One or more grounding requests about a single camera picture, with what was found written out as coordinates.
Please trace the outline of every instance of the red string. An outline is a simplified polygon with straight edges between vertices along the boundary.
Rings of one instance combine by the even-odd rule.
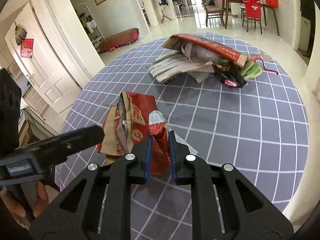
[[[258,59],[261,59],[262,64],[263,64],[263,68],[264,68],[266,71],[274,72],[274,73],[276,73],[277,75],[279,75],[279,72],[278,72],[278,71],[275,71],[275,70],[272,70],[272,69],[267,69],[267,68],[266,68],[266,65],[264,64],[264,61],[263,61],[263,59],[262,59],[261,57],[257,57],[257,58],[255,58],[255,59],[252,59],[252,61],[253,61],[253,62],[256,62]]]

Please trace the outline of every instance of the gray grid mat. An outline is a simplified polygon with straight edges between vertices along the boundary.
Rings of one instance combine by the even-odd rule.
[[[214,33],[198,33],[246,55],[264,53],[242,41]],[[308,120],[291,79],[273,61],[242,89],[221,85],[209,76],[196,83],[181,74],[159,84],[146,65],[169,50],[160,39],[140,45],[102,69],[72,106],[63,132],[95,124],[121,91],[155,96],[157,108],[171,127],[210,164],[232,163],[279,210],[283,211],[300,182],[308,153]],[[89,163],[103,165],[96,147],[72,155],[55,170],[64,189]],[[132,239],[191,239],[191,191],[173,184],[170,174],[151,177],[145,186],[132,186]]]

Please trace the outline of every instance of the dining table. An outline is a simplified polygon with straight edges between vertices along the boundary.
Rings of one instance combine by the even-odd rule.
[[[227,29],[227,26],[228,26],[228,16],[229,16],[228,12],[229,12],[230,3],[240,3],[240,4],[242,4],[243,0],[222,0],[222,8],[226,9],[225,29]],[[274,7],[274,6],[270,5],[270,4],[267,4],[267,3],[263,3],[262,8],[263,8],[263,16],[264,16],[264,24],[265,24],[265,26],[267,26],[266,8],[272,9],[273,16],[274,16],[275,22],[276,22],[277,34],[278,34],[278,36],[280,36],[278,19],[277,19],[277,14],[276,14],[276,7]]]

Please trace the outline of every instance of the sofa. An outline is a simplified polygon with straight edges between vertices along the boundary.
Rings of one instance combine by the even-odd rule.
[[[112,47],[134,42],[139,38],[139,29],[133,28],[124,32],[110,36],[99,44],[100,52],[105,52]]]

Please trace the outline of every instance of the metal screw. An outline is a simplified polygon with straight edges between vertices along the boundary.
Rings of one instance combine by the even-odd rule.
[[[196,157],[192,154],[189,154],[186,156],[186,159],[187,161],[193,162],[196,159]]]
[[[233,170],[233,166],[231,164],[226,164],[223,166],[223,168],[226,170],[226,171],[232,171]]]
[[[128,161],[134,160],[135,157],[136,157],[136,156],[135,156],[134,154],[132,154],[132,153],[129,153],[129,154],[127,154],[127,155],[125,156],[125,158],[126,158]]]
[[[88,165],[88,170],[89,171],[95,171],[98,168],[98,165],[96,163],[90,163]]]

